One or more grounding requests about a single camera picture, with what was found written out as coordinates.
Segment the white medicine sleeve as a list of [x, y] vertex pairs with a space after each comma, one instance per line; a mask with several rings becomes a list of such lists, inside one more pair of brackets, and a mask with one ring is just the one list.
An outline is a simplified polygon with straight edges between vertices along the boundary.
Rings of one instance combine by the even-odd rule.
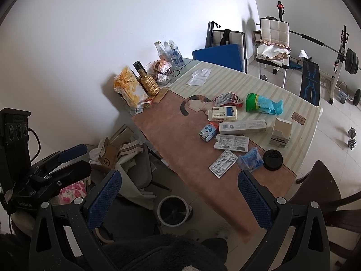
[[214, 149], [230, 150], [235, 152], [248, 152], [249, 137], [237, 135], [218, 134], [213, 145]]

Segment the white carton box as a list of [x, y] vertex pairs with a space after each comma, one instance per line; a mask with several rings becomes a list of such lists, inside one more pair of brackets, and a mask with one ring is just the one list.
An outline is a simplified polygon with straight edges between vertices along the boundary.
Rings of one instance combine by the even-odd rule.
[[270, 144], [285, 148], [292, 132], [292, 122], [277, 117], [273, 125]]

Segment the long white medicine box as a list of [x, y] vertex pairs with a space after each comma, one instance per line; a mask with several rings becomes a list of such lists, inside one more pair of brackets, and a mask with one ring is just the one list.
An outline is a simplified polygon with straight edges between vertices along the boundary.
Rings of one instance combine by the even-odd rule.
[[245, 133], [263, 133], [267, 129], [265, 120], [232, 121], [220, 123], [222, 135], [244, 135]]

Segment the small blue white carton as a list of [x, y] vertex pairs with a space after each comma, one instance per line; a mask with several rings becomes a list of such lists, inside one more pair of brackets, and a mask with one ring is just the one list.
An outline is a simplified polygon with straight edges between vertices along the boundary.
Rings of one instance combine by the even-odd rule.
[[209, 122], [206, 126], [199, 132], [200, 138], [208, 143], [213, 137], [216, 136], [219, 125], [214, 122]]

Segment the white blue medicine box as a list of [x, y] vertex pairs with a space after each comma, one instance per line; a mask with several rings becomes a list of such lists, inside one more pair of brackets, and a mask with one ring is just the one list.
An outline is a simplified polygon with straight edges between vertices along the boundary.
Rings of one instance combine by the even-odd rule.
[[236, 121], [237, 107], [236, 106], [215, 106], [208, 111], [208, 121]]

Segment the white round trash bin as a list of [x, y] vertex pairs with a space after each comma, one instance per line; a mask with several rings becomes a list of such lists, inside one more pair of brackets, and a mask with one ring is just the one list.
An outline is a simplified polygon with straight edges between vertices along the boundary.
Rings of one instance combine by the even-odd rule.
[[193, 215], [193, 208], [176, 195], [164, 197], [158, 204], [157, 216], [160, 222], [170, 228], [178, 227], [187, 222]]

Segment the black round lid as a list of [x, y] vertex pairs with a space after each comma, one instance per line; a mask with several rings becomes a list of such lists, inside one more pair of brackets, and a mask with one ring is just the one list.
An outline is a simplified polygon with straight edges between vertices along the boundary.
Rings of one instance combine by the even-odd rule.
[[263, 166], [269, 171], [277, 171], [282, 167], [283, 156], [281, 152], [275, 149], [265, 151], [262, 156]]

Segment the dark wooden chair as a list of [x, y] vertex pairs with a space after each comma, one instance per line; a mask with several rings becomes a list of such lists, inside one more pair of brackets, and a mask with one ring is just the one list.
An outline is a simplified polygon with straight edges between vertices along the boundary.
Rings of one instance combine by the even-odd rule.
[[314, 201], [322, 210], [326, 226], [360, 233], [360, 210], [338, 209], [360, 200], [360, 192], [342, 198], [332, 174], [322, 161], [316, 161], [311, 171], [296, 183], [300, 187], [290, 203], [306, 206]]

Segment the yellow white snack bag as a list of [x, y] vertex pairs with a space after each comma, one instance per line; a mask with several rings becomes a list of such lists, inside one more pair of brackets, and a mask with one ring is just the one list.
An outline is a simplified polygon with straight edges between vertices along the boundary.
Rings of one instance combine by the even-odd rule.
[[137, 77], [128, 66], [125, 66], [120, 74], [114, 77], [113, 89], [133, 109], [137, 109], [148, 98]]

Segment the striped and brown table mat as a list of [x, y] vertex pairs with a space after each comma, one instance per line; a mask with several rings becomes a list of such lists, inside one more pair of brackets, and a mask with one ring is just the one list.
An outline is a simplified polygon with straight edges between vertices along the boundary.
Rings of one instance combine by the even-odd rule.
[[[283, 112], [275, 116], [240, 107], [235, 121], [218, 122], [217, 135], [205, 141], [200, 133], [214, 123], [214, 100], [227, 92], [242, 99], [257, 94], [281, 102]], [[224, 150], [238, 155], [257, 148], [263, 154], [276, 148], [276, 139], [286, 138], [286, 145], [280, 148], [281, 168], [273, 172], [259, 168], [255, 173], [260, 184], [281, 196], [289, 190], [305, 160], [321, 115], [321, 107], [253, 75], [194, 62], [170, 85], [159, 103], [135, 115], [133, 121], [181, 180], [246, 242], [258, 225], [237, 189], [238, 168], [233, 165], [217, 177], [211, 164]]]

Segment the gold grenade shaped bottle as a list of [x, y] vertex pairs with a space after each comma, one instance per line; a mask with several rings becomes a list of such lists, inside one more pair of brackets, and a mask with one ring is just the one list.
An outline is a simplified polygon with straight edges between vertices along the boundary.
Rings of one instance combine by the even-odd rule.
[[148, 95], [156, 96], [160, 92], [160, 88], [154, 78], [146, 72], [141, 62], [136, 61], [133, 66], [139, 73], [141, 84], [145, 88]]

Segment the green and cyan plastic bag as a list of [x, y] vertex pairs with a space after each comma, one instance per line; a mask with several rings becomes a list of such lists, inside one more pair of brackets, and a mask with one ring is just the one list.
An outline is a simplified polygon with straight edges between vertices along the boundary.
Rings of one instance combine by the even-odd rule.
[[250, 93], [245, 100], [245, 107], [247, 112], [257, 111], [259, 113], [277, 116], [283, 113], [283, 100], [274, 102], [269, 98]]

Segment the chrome dumbbell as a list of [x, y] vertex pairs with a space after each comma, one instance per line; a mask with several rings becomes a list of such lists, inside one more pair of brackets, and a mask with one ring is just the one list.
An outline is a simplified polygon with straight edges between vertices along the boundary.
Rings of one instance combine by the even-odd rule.
[[353, 150], [357, 145], [357, 141], [356, 141], [357, 132], [355, 128], [351, 127], [348, 130], [347, 135], [349, 137], [349, 140], [347, 141], [347, 146], [348, 148], [350, 148], [350, 150]]

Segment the clear water bottle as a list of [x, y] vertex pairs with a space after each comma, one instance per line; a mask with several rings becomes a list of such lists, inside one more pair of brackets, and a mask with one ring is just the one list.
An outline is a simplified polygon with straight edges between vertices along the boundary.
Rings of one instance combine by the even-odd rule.
[[176, 67], [183, 67], [185, 65], [184, 59], [178, 49], [178, 46], [173, 40], [169, 40], [169, 46], [171, 48], [171, 57]]

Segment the blue folded mat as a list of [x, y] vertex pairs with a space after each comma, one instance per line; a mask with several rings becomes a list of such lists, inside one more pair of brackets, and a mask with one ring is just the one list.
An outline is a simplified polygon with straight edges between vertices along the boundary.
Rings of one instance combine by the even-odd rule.
[[192, 52], [194, 60], [227, 67], [240, 72], [245, 71], [238, 44], [220, 45]]

